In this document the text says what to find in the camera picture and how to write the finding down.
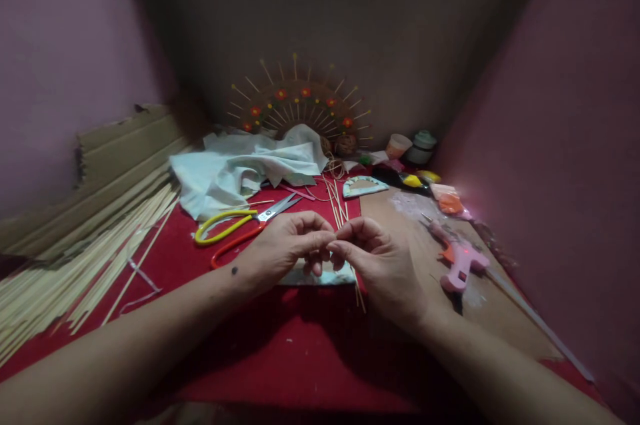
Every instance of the scissor blade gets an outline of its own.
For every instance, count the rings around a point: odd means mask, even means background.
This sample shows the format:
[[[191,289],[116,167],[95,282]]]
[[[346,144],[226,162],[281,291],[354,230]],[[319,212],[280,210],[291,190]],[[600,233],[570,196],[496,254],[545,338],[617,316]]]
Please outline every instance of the scissor blade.
[[[280,212],[287,210],[291,205],[297,203],[300,200],[298,199],[296,201],[289,202],[294,196],[295,194],[291,194],[286,199],[282,199],[277,204],[269,207],[266,211],[258,215],[258,220],[260,220],[261,222],[266,222],[270,218],[278,215]]]

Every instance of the pink glue gun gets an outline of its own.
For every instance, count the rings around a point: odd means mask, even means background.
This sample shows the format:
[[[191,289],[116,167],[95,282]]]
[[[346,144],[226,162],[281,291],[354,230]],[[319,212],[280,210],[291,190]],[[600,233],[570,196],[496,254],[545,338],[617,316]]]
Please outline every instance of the pink glue gun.
[[[485,270],[489,266],[489,259],[449,225],[440,225],[431,217],[422,216],[427,219],[429,232],[447,245],[447,250],[440,252],[440,255],[451,263],[451,271],[440,278],[440,285],[447,292],[464,292],[469,271]]]

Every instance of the bundle of sticks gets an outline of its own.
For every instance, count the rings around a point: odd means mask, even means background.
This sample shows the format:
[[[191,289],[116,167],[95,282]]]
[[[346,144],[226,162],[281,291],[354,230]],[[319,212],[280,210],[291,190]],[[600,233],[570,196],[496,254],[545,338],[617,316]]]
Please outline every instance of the bundle of sticks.
[[[327,185],[327,193],[329,194],[329,202],[331,203],[331,209],[333,210],[335,225],[338,229],[340,229],[345,224],[345,222],[349,221],[349,207],[344,200],[341,200],[342,194],[338,192],[338,184],[336,179],[334,178],[333,184],[331,184],[331,181],[328,181],[324,175],[322,176],[322,178]],[[353,270],[351,264],[349,264],[349,266],[351,267],[351,272],[353,273],[353,277],[355,278],[355,304],[356,306],[362,306],[363,312],[367,313],[367,307],[365,306],[365,301],[362,299],[362,292],[360,291],[360,286],[358,285],[358,276],[355,273],[355,270]]]
[[[71,334],[77,333],[163,216],[164,226],[177,202],[176,196],[177,187],[166,184],[71,260],[67,256],[48,265],[27,263],[2,280],[0,366],[56,320],[59,323],[52,333],[68,322]],[[134,268],[141,266],[161,228]],[[134,274],[135,269],[103,324],[116,310]]]

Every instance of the yellow-handled scissors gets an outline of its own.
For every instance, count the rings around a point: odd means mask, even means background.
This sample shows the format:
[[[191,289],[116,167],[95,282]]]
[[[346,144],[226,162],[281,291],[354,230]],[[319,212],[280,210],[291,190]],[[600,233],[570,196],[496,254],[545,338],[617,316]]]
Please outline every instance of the yellow-handled scissors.
[[[254,228],[253,230],[251,230],[250,232],[244,234],[243,236],[240,236],[240,237],[236,238],[235,240],[232,240],[230,243],[226,244],[225,246],[220,248],[218,251],[216,251],[216,253],[211,258],[211,266],[213,268],[217,268],[218,266],[216,265],[215,261],[222,254],[224,254],[228,250],[231,250],[233,247],[237,246],[238,244],[241,244],[242,242],[244,242],[248,238],[251,238],[251,237],[253,237],[255,235],[258,235],[267,226],[267,221],[269,221],[270,219],[272,219],[273,217],[278,215],[280,212],[283,212],[283,211],[287,210],[289,207],[297,204],[301,200],[301,199],[297,199],[297,200],[292,201],[291,199],[294,196],[295,196],[295,193],[289,195],[286,199],[282,199],[277,204],[273,205],[272,207],[269,207],[267,210],[265,210],[261,214],[258,214],[258,211],[228,211],[228,212],[222,212],[221,214],[216,215],[214,217],[211,217],[209,220],[204,222],[202,224],[202,226],[200,228],[198,228],[198,231],[195,233],[194,240],[198,245],[211,245],[211,244],[214,244],[216,242],[219,242],[220,240],[222,240],[226,236],[229,236],[229,234],[231,234],[234,230],[237,230],[238,228],[242,227],[245,223],[249,222],[252,218],[257,218],[258,219],[258,221],[260,222],[260,225],[258,225],[257,228]],[[246,217],[241,219],[241,220],[238,220],[235,224],[231,225],[224,232],[221,232],[221,233],[219,233],[218,235],[216,235],[214,237],[206,238],[205,240],[202,239],[202,234],[211,225],[215,224],[221,218],[225,218],[225,217],[228,217],[228,216],[235,216],[235,215],[246,215]]]

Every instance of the wall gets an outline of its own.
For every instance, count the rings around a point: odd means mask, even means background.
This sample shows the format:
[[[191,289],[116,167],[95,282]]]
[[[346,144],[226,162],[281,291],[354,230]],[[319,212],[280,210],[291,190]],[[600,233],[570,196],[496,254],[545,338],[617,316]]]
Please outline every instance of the wall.
[[[531,0],[433,166],[517,282],[640,421],[640,0]]]
[[[232,83],[248,87],[245,75],[268,83],[259,58],[272,75],[281,60],[292,77],[297,52],[301,69],[314,60],[320,80],[334,63],[334,85],[347,75],[343,90],[359,86],[367,100],[358,110],[373,109],[373,145],[383,147],[392,132],[437,132],[448,123],[466,81],[477,78],[469,74],[502,38],[496,31],[508,20],[501,8],[513,14],[523,0],[145,2],[180,77],[201,89],[214,118],[233,120],[225,113],[229,100],[242,98]]]
[[[175,91],[135,0],[0,0],[0,50],[0,217],[71,192],[76,133]]]

